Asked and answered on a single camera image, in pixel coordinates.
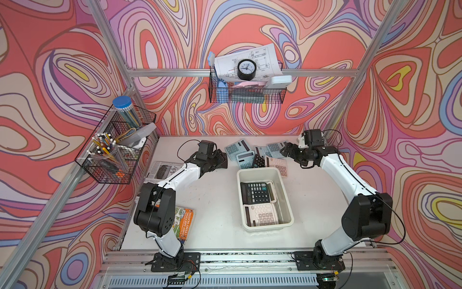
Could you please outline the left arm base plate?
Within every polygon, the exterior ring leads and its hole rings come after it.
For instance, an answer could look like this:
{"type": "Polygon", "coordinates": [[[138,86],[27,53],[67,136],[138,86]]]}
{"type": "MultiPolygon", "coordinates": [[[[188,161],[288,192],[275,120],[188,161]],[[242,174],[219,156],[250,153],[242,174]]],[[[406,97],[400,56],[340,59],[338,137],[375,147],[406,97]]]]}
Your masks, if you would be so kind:
{"type": "Polygon", "coordinates": [[[151,272],[168,273],[168,272],[185,272],[193,273],[200,268],[201,254],[198,252],[180,252],[176,257],[168,257],[156,253],[149,264],[151,272]]]}

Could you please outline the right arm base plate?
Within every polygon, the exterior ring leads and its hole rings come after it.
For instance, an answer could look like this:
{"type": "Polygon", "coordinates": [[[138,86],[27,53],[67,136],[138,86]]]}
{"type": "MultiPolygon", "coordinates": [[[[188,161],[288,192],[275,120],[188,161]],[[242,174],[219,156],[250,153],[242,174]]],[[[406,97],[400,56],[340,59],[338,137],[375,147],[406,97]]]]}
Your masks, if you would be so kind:
{"type": "Polygon", "coordinates": [[[338,271],[345,270],[342,255],[328,256],[322,252],[296,251],[292,254],[298,271],[338,271]]]}

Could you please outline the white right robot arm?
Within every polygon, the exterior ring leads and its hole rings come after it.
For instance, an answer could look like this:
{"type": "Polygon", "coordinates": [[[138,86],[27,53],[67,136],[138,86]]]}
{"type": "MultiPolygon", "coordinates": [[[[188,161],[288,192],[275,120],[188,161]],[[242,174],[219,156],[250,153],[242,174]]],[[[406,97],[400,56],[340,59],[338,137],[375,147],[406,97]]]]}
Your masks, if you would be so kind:
{"type": "Polygon", "coordinates": [[[313,163],[312,166],[320,167],[330,175],[348,201],[340,228],[315,244],[314,260],[319,268],[326,268],[328,264],[341,258],[344,251],[364,239],[389,233],[393,205],[391,196],[379,193],[359,177],[334,146],[300,148],[289,142],[280,153],[293,159],[304,169],[310,168],[310,162],[313,163]]]}

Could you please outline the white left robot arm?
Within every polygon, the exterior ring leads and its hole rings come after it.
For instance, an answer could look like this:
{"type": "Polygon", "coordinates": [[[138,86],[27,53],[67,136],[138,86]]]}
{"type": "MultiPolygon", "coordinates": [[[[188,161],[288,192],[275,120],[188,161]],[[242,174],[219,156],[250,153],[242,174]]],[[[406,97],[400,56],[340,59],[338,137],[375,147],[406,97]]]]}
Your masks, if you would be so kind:
{"type": "Polygon", "coordinates": [[[172,176],[156,183],[142,185],[134,223],[153,238],[159,253],[175,258],[182,250],[182,244],[173,232],[176,193],[188,188],[204,174],[227,168],[227,154],[217,149],[209,155],[194,153],[172,176]]]}

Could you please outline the cream plastic storage box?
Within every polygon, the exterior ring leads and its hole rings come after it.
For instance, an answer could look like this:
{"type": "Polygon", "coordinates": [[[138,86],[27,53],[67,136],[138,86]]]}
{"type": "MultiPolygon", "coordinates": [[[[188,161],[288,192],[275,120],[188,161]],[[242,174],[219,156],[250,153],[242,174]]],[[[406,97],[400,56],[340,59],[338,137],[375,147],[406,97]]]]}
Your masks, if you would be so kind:
{"type": "Polygon", "coordinates": [[[294,224],[292,208],[277,168],[241,169],[237,172],[237,184],[245,230],[281,230],[294,224]]]}

